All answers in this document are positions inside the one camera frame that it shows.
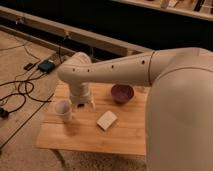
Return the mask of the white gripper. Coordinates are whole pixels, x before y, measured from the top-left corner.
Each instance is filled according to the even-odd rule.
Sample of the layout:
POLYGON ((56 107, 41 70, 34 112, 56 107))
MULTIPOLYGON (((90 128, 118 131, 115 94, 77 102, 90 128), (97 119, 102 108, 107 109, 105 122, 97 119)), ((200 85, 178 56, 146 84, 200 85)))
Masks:
POLYGON ((74 104, 88 103, 89 107, 95 109, 95 103, 91 100, 91 89, 88 83, 70 84, 70 109, 74 110, 74 104))

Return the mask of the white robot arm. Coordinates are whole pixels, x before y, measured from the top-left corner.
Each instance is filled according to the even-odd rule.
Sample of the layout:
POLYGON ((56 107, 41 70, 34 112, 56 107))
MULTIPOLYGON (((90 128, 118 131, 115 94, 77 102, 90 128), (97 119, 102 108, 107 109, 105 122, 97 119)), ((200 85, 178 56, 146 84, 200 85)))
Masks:
POLYGON ((148 86, 147 171, 213 171, 213 52, 158 50, 92 63, 81 52, 58 69, 74 104, 90 82, 148 86))

